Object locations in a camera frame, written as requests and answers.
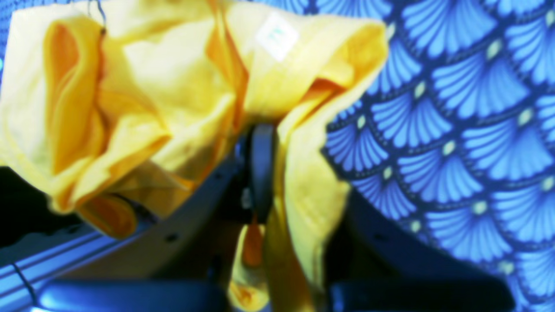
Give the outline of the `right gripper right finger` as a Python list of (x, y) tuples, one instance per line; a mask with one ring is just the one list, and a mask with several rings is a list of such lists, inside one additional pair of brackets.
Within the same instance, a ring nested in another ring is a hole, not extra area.
[(508, 286), (426, 246), (357, 192), (325, 253), (327, 312), (510, 312)]

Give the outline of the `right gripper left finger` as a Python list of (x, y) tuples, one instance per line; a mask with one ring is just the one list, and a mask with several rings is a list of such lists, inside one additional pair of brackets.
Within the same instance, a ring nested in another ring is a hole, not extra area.
[(45, 312), (229, 312), (219, 281), (219, 221), (263, 223), (271, 209), (276, 128), (257, 124), (191, 198), (122, 247), (47, 282)]

